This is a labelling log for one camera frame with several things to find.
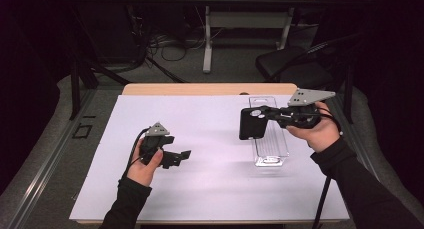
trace transparent box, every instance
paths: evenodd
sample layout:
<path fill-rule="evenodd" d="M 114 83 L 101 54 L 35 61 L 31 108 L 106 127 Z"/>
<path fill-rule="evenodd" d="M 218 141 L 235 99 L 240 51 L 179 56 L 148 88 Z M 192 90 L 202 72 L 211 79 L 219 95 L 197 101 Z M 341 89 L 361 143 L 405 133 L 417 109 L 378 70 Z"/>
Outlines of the transparent box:
<path fill-rule="evenodd" d="M 277 107 L 274 97 L 250 97 L 250 107 L 269 106 Z M 284 137 L 283 129 L 276 121 L 269 120 L 264 137 L 252 140 L 255 165 L 258 167 L 282 166 L 289 151 Z"/>

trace chair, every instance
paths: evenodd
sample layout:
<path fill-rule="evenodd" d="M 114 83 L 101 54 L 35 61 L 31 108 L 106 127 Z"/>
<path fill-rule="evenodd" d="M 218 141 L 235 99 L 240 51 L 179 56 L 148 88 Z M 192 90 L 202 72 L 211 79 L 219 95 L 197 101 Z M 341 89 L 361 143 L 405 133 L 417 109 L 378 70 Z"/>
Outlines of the chair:
<path fill-rule="evenodd" d="M 352 34 L 304 50 L 288 47 L 260 55 L 256 68 L 264 82 L 294 83 L 299 88 L 338 91 L 344 87 L 343 112 L 350 123 L 353 66 L 362 34 Z"/>

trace table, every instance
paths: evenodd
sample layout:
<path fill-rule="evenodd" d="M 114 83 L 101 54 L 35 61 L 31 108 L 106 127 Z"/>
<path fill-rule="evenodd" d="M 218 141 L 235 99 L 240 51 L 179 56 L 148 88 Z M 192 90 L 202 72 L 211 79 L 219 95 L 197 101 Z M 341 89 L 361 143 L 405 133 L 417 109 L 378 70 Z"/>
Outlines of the table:
<path fill-rule="evenodd" d="M 206 6 L 205 11 L 205 57 L 203 72 L 211 72 L 212 41 L 211 27 L 235 27 L 235 28 L 282 28 L 280 41 L 277 49 L 284 49 L 287 36 L 293 18 L 294 8 L 288 8 L 281 12 L 213 12 Z"/>
<path fill-rule="evenodd" d="M 87 179 L 70 215 L 101 223 L 116 198 L 137 134 L 160 120 L 175 141 L 165 150 L 191 150 L 179 167 L 159 168 L 140 224 L 311 222 L 325 176 L 312 150 L 285 130 L 290 157 L 282 167 L 254 166 L 250 141 L 238 139 L 240 109 L 253 95 L 272 95 L 285 106 L 293 84 L 129 84 L 113 109 Z M 323 222 L 349 219 L 331 183 Z"/>

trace desk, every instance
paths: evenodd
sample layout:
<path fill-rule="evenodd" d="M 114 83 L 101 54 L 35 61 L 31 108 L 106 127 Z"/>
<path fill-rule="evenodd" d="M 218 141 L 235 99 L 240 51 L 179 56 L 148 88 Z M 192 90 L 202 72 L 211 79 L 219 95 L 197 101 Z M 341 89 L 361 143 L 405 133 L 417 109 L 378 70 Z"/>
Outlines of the desk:
<path fill-rule="evenodd" d="M 165 150 L 192 150 L 179 167 L 159 168 L 141 224 L 310 222 L 325 176 L 309 158 L 312 150 L 285 130 L 290 157 L 282 167 L 254 166 L 252 143 L 238 139 L 241 108 L 250 95 L 273 95 L 285 106 L 293 84 L 129 84 L 111 114 L 87 179 L 70 215 L 101 223 L 116 198 L 118 179 L 133 141 L 160 121 L 175 141 Z M 331 183 L 322 221 L 349 218 Z"/>
<path fill-rule="evenodd" d="M 235 27 L 235 28 L 282 28 L 280 41 L 277 49 L 283 49 L 290 30 L 293 18 L 293 8 L 281 12 L 213 12 L 206 6 L 205 13 L 205 57 L 203 72 L 211 72 L 212 64 L 212 41 L 211 27 Z"/>

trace wrist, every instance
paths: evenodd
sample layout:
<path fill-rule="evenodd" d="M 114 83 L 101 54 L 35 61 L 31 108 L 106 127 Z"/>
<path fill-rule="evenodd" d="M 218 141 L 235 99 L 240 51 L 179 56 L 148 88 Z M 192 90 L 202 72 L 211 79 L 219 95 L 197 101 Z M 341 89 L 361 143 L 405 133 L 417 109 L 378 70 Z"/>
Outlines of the wrist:
<path fill-rule="evenodd" d="M 340 135 L 337 136 L 331 136 L 331 137 L 323 137 L 323 138 L 317 138 L 316 140 L 310 140 L 308 141 L 308 145 L 316 152 L 320 153 L 333 145 L 338 139 L 340 138 Z"/>

